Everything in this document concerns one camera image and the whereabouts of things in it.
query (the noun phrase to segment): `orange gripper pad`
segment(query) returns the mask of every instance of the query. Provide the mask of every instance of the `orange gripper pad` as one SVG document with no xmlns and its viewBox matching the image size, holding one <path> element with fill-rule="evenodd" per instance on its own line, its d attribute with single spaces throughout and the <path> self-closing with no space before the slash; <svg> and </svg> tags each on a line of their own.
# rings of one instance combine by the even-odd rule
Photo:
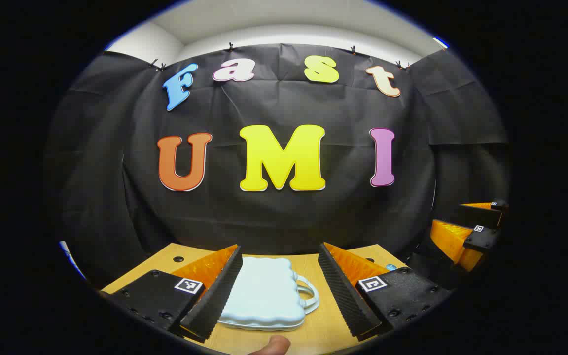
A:
<svg viewBox="0 0 568 355">
<path fill-rule="evenodd" d="M 477 207 L 478 209 L 491 209 L 491 202 L 479 202 L 477 204 L 462 204 L 463 206 Z"/>
<path fill-rule="evenodd" d="M 330 254 L 332 254 L 334 261 L 336 261 L 343 271 L 343 274 L 348 277 L 348 281 L 350 281 L 353 287 L 356 287 L 356 283 L 359 280 L 388 272 L 388 270 L 384 267 L 380 267 L 369 260 L 365 260 L 358 255 L 354 255 L 345 249 L 341 249 L 328 243 L 324 244 Z"/>
<path fill-rule="evenodd" d="M 467 271 L 472 271 L 483 256 L 482 252 L 464 247 L 464 242 L 472 231 L 470 228 L 435 219 L 430 236 L 433 243 L 453 261 L 453 264 L 459 263 Z"/>
<path fill-rule="evenodd" d="M 238 247 L 238 245 L 234 244 L 225 249 L 212 252 L 212 254 L 204 258 L 200 258 L 172 272 L 172 275 L 201 281 L 205 287 L 205 291 L 203 292 L 203 294 L 205 294 L 212 286 L 221 270 L 223 270 L 223 267 L 225 267 L 225 264 L 236 250 L 236 247 Z"/>
</svg>

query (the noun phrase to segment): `screw hole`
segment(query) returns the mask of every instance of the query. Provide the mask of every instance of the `screw hole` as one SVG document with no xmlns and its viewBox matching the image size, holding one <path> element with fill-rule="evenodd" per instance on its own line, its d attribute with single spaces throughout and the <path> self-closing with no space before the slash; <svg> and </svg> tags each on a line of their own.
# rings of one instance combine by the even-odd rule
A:
<svg viewBox="0 0 568 355">
<path fill-rule="evenodd" d="M 163 319 L 172 319 L 172 315 L 168 312 L 159 312 L 159 316 Z"/>
</svg>

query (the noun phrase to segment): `bag handle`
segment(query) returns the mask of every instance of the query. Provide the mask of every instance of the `bag handle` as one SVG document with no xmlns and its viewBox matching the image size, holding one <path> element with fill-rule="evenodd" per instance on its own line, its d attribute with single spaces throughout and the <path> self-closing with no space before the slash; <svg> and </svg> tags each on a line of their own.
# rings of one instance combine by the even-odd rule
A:
<svg viewBox="0 0 568 355">
<path fill-rule="evenodd" d="M 308 285 L 308 287 L 297 285 L 297 290 L 299 292 L 304 292 L 304 293 L 307 293 L 307 294 L 310 294 L 311 296 L 313 296 L 313 298 L 311 298 L 311 299 L 300 300 L 300 305 L 302 305 L 302 307 L 304 307 L 304 312 L 306 312 L 306 314 L 308 314 L 308 313 L 316 310 L 317 307 L 319 307 L 319 305 L 320 305 L 320 299 L 319 299 L 320 293 L 317 291 L 317 288 L 315 288 L 313 286 L 313 284 L 310 283 L 310 281 L 308 281 L 306 279 L 306 277 L 298 275 L 296 272 L 293 272 L 293 274 L 294 274 L 295 280 L 302 281 L 303 283 Z"/>
</svg>

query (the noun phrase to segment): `wooden table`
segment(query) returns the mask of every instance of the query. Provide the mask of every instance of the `wooden table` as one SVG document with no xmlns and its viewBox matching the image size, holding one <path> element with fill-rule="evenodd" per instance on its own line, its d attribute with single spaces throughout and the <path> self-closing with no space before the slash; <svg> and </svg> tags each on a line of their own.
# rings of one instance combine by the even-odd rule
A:
<svg viewBox="0 0 568 355">
<path fill-rule="evenodd" d="M 362 258 L 372 258 L 374 263 L 385 267 L 388 264 L 396 265 L 397 268 L 404 267 L 404 263 L 395 256 L 388 253 L 380 245 L 370 245 L 368 247 L 349 250 Z M 151 269 L 163 272 L 173 272 L 193 261 L 203 258 L 212 253 L 211 250 L 185 247 L 178 244 L 169 244 L 157 254 L 151 256 L 133 270 L 127 272 L 119 279 L 106 286 L 103 291 L 113 293 L 120 288 L 128 285 L 138 277 L 142 276 Z M 176 256 L 182 256 L 183 262 L 173 261 Z M 306 315 L 304 324 L 291 332 L 262 332 L 259 330 L 242 330 L 227 328 L 217 324 L 210 338 L 201 344 L 188 339 L 199 346 L 205 346 L 216 351 L 231 355 L 247 355 L 265 346 L 271 335 L 279 334 L 291 341 L 291 346 L 286 355 L 321 355 L 328 354 L 340 349 L 349 348 L 360 342 L 356 337 L 350 335 L 350 331 L 345 324 L 341 312 L 334 301 L 332 292 L 325 281 L 323 272 L 318 263 L 318 254 L 289 255 L 289 256 L 261 256 L 243 254 L 243 256 L 254 256 L 256 258 L 286 258 L 291 261 L 293 270 L 305 276 L 319 292 L 319 307 Z M 309 295 L 300 294 L 302 298 L 310 298 Z"/>
</svg>

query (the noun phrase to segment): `purple letter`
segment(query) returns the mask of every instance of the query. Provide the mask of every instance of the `purple letter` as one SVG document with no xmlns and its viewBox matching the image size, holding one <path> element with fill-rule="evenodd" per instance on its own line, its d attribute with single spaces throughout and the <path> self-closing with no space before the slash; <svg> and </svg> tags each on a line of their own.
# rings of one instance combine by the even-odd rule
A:
<svg viewBox="0 0 568 355">
<path fill-rule="evenodd" d="M 391 173 L 391 142 L 395 135 L 386 128 L 372 128 L 369 135 L 376 145 L 376 170 L 369 183 L 375 188 L 391 185 L 394 183 L 394 175 Z"/>
</svg>

